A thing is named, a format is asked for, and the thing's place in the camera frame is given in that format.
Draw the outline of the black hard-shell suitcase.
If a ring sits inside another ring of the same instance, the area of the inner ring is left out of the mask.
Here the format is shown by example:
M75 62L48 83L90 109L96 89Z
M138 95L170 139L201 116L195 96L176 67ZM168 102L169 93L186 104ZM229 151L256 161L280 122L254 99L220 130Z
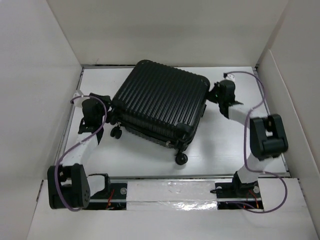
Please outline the black hard-shell suitcase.
M111 101L107 122L119 139L121 127L168 149L175 162L187 163L184 153L193 141L206 109L210 81L202 75L157 63L139 61Z

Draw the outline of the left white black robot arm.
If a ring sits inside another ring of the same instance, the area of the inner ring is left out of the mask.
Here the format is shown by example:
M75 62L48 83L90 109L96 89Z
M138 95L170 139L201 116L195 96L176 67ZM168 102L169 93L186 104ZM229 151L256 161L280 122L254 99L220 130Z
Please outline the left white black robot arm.
M85 165L100 144L104 124L111 105L108 95L76 92L70 101L82 109L76 143L47 170L48 201L51 209L85 209L95 194L107 198L112 194L110 177L106 173L86 174Z

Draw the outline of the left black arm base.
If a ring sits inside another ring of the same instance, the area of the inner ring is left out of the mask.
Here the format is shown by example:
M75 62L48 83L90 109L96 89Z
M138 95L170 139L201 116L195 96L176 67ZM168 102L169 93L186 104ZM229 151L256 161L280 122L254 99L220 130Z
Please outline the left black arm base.
M126 182L112 182L110 190L95 193L85 210L122 211L127 209L128 184Z

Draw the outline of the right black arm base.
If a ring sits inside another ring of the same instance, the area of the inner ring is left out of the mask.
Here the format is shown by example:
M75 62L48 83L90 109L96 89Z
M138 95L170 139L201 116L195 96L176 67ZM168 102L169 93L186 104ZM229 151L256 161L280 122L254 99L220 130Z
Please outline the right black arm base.
M210 193L216 195L218 210L264 209L257 182L240 188L236 188L231 182L216 182Z

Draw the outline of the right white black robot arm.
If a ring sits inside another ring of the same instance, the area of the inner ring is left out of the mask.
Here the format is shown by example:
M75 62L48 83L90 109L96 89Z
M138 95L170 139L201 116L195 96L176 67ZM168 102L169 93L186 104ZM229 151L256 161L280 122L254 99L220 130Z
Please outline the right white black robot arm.
M253 107L236 101L235 89L231 80L216 82L207 99L218 105L225 118L244 126L244 165L235 172L231 184L232 193L242 197L273 159L288 150L289 144L281 116L254 112Z

